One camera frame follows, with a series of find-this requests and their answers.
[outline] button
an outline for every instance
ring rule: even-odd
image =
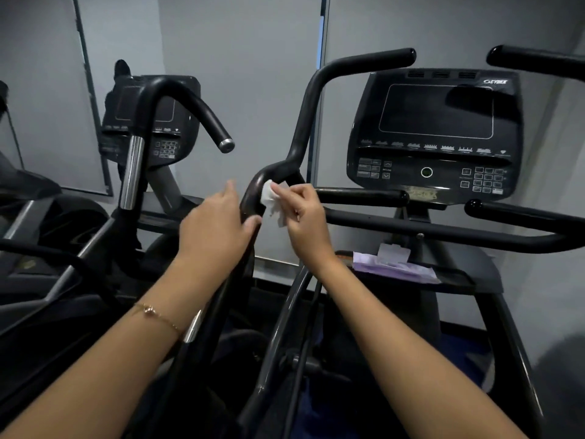
[[[428,166],[425,166],[423,169],[420,170],[420,175],[424,178],[429,178],[433,175],[433,170]]]

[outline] hand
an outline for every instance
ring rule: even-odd
[[[272,190],[281,199],[292,248],[311,272],[318,276],[323,266],[337,257],[331,246],[325,210],[317,192],[310,184],[285,189],[273,183]]]
[[[179,263],[201,275],[213,276],[219,286],[242,258],[254,231],[261,222],[259,215],[242,224],[238,193],[232,180],[225,189],[205,199],[181,222]]]

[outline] display screen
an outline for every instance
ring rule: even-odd
[[[490,139],[493,91],[485,87],[394,84],[388,89],[382,132]]]
[[[140,86],[126,86],[116,108],[116,120],[131,120],[138,101]],[[161,98],[154,116],[155,122],[172,122],[175,114],[175,100],[171,97]]]

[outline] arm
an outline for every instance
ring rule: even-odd
[[[184,331],[243,255],[260,219],[240,223],[233,184],[181,223],[179,254],[140,299]],[[106,439],[122,432],[179,339],[171,325],[126,313],[0,434],[0,439]]]
[[[293,248],[323,283],[413,439],[525,438],[500,408],[365,288],[335,256],[311,185],[275,185]]]

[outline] vent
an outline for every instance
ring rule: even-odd
[[[477,76],[477,72],[470,71],[470,72],[460,72],[459,78],[475,78]]]
[[[408,78],[425,78],[424,71],[408,71]]]
[[[433,78],[449,78],[449,71],[435,71]]]

